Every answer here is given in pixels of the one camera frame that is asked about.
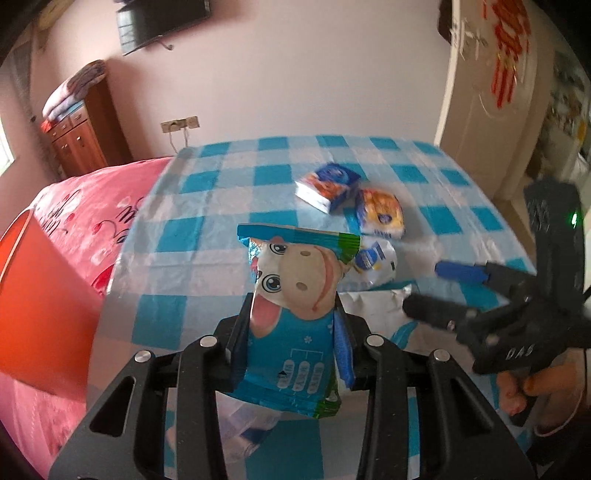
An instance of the blue snack package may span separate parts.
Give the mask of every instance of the blue snack package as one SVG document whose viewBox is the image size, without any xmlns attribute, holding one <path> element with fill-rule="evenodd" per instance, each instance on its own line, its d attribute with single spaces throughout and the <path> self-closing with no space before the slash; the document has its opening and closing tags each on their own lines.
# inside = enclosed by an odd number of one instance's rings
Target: blue snack package
<svg viewBox="0 0 591 480">
<path fill-rule="evenodd" d="M 330 213 L 343 203 L 357 187 L 361 176 L 338 163 L 329 163 L 295 182 L 295 196 Z"/>
<path fill-rule="evenodd" d="M 238 225 L 255 279 L 244 380 L 231 394 L 314 418 L 340 407 L 333 353 L 337 283 L 360 239 L 290 226 Z"/>
</svg>

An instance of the cartoon cow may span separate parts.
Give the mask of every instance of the cartoon cow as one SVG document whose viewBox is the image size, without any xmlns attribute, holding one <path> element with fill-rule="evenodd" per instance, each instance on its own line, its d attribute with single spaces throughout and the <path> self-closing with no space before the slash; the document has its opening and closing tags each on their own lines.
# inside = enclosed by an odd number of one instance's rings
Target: cartoon cow
<svg viewBox="0 0 591 480">
<path fill-rule="evenodd" d="M 275 237 L 263 242 L 252 261 L 257 269 L 251 309 L 251 332 L 269 335 L 283 308 L 302 320 L 317 320 L 335 306 L 336 285 L 344 265 L 334 252 L 317 245 L 285 244 Z"/>
</svg>

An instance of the door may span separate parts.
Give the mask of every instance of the door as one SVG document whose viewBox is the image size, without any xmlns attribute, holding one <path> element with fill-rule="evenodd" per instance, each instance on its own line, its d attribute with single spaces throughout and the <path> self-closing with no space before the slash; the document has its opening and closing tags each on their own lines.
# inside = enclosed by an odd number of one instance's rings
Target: door
<svg viewBox="0 0 591 480">
<path fill-rule="evenodd" d="M 61 166 L 69 177 L 77 177 L 83 175 L 85 172 L 82 167 L 78 165 L 76 156 L 72 150 L 71 137 L 68 134 L 61 138 L 58 138 L 52 143 L 53 150 L 56 152 L 56 156 Z"/>
<path fill-rule="evenodd" d="M 530 109 L 537 44 L 522 0 L 453 0 L 452 10 L 452 52 L 435 144 L 492 198 Z"/>
<path fill-rule="evenodd" d="M 84 173 L 90 173 L 107 166 L 89 121 L 73 128 L 66 137 L 70 140 L 76 160 Z"/>
</svg>

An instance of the drawer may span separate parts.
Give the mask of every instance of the drawer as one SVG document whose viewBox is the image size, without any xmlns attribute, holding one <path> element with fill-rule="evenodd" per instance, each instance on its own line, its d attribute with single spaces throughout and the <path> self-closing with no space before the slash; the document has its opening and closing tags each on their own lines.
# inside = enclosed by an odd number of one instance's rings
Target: drawer
<svg viewBox="0 0 591 480">
<path fill-rule="evenodd" d="M 52 143 L 56 157 L 69 177 L 84 175 L 86 170 L 79 164 L 76 158 L 75 143 L 71 135 L 62 135 Z"/>
<path fill-rule="evenodd" d="M 73 128 L 66 138 L 70 140 L 74 157 L 83 173 L 108 166 L 90 122 L 82 122 Z"/>
<path fill-rule="evenodd" d="M 49 130 L 49 132 L 47 132 L 47 135 L 49 135 L 51 141 L 53 142 L 58 138 L 64 136 L 70 130 L 72 130 L 72 123 L 70 122 L 70 117 L 66 117 L 55 127 Z"/>
<path fill-rule="evenodd" d="M 76 125 L 80 125 L 85 120 L 88 120 L 88 112 L 86 111 L 86 107 L 82 105 L 78 110 L 72 112 L 69 118 L 72 122 L 72 128 L 74 128 Z"/>
</svg>

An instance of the pink bedsheet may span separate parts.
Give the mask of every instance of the pink bedsheet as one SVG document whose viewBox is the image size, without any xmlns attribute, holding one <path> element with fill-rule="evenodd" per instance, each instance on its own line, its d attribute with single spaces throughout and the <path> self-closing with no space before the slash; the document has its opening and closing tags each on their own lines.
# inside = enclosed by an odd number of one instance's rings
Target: pink bedsheet
<svg viewBox="0 0 591 480">
<path fill-rule="evenodd" d="M 112 265 L 143 197 L 170 161 L 143 160 L 98 170 L 43 189 L 35 217 L 88 283 Z M 40 392 L 0 374 L 0 421 L 47 478 L 61 446 L 86 411 L 84 403 Z"/>
</svg>

